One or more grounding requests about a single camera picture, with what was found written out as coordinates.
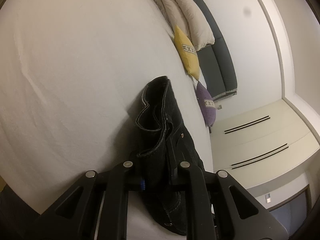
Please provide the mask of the dark grey headboard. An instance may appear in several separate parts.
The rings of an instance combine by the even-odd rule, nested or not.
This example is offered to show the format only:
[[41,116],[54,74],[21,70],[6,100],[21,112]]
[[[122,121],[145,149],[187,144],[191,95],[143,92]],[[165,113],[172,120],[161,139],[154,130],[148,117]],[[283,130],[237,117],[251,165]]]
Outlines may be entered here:
[[204,0],[193,0],[204,14],[215,43],[197,52],[207,90],[214,101],[237,94],[238,82],[225,39]]

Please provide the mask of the white wall socket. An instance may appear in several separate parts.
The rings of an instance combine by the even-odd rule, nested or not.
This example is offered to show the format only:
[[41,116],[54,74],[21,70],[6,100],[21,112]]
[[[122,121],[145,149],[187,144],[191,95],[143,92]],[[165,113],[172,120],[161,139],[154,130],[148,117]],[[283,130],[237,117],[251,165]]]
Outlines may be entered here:
[[270,193],[265,194],[265,200],[266,200],[266,203],[271,202],[271,194]]

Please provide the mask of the purple throw pillow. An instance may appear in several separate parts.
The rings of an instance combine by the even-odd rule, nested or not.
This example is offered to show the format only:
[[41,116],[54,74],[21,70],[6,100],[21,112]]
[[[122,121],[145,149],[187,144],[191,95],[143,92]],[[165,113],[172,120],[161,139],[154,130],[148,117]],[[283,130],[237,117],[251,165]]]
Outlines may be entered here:
[[197,82],[195,94],[206,126],[212,127],[216,120],[215,103],[208,90],[200,81]]

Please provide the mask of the yellow throw pillow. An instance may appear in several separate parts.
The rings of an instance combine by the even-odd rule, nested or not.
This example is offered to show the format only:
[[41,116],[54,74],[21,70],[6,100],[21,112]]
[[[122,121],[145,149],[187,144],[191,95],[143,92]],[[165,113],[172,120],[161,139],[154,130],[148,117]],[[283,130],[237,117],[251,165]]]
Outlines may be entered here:
[[199,80],[200,65],[196,50],[178,25],[175,26],[174,30],[174,44],[188,75]]

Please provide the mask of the white bed mattress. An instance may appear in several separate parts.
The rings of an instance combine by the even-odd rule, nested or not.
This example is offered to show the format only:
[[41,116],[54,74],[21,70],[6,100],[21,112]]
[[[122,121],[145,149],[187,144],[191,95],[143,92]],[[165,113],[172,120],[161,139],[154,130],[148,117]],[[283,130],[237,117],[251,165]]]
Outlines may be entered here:
[[3,239],[33,222],[84,172],[125,161],[141,93],[172,84],[207,170],[208,129],[173,34],[153,0],[1,0]]

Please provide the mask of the black denim pants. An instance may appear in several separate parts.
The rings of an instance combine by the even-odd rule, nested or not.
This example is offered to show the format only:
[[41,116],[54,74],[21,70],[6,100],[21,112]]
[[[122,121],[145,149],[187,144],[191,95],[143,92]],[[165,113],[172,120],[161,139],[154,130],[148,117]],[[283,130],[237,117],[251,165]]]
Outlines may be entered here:
[[150,81],[142,92],[143,109],[136,118],[137,142],[129,160],[137,169],[136,189],[151,217],[167,230],[187,233],[185,194],[176,182],[182,161],[204,169],[184,125],[167,76]]

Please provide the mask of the white wardrobe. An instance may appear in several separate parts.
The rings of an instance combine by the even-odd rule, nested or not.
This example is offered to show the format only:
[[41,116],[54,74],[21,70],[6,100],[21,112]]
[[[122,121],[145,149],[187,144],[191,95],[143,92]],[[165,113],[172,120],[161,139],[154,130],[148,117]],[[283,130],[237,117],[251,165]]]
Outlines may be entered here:
[[319,150],[310,128],[284,100],[217,121],[210,138],[214,171],[227,171],[247,189],[283,176]]

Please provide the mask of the beige folded duvet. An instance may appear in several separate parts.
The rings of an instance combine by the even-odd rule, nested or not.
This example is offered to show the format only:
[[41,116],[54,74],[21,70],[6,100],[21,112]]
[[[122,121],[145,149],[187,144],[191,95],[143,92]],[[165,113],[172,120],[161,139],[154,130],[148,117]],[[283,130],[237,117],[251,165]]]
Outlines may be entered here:
[[193,0],[161,0],[161,2],[172,28],[179,27],[196,51],[215,43],[209,23]]

